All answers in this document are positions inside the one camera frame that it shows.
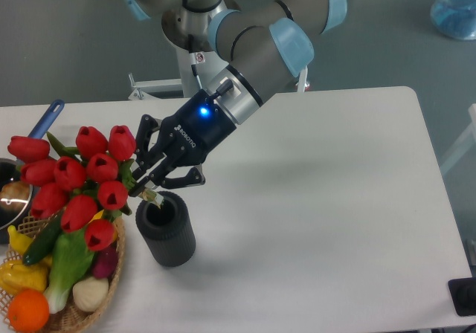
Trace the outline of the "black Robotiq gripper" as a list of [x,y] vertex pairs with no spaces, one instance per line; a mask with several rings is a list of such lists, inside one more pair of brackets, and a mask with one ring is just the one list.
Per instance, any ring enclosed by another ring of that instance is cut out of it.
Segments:
[[[144,114],[135,136],[136,158],[131,166],[134,183],[129,195],[155,199],[160,189],[203,185],[205,175],[201,164],[236,128],[204,90],[162,122]],[[150,149],[152,135],[156,132],[157,140]],[[159,164],[164,156],[167,163]],[[187,171],[179,177],[170,177],[177,167],[187,167]]]

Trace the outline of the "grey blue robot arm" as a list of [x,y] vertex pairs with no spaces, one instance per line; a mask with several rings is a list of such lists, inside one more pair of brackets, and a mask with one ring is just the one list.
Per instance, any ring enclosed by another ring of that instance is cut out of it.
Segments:
[[140,17],[175,16],[182,47],[213,51],[225,67],[175,114],[141,118],[136,136],[134,186],[139,196],[158,187],[203,184],[201,166],[243,124],[313,60],[312,34],[340,25],[347,0],[273,0],[249,13],[225,0],[126,0]]

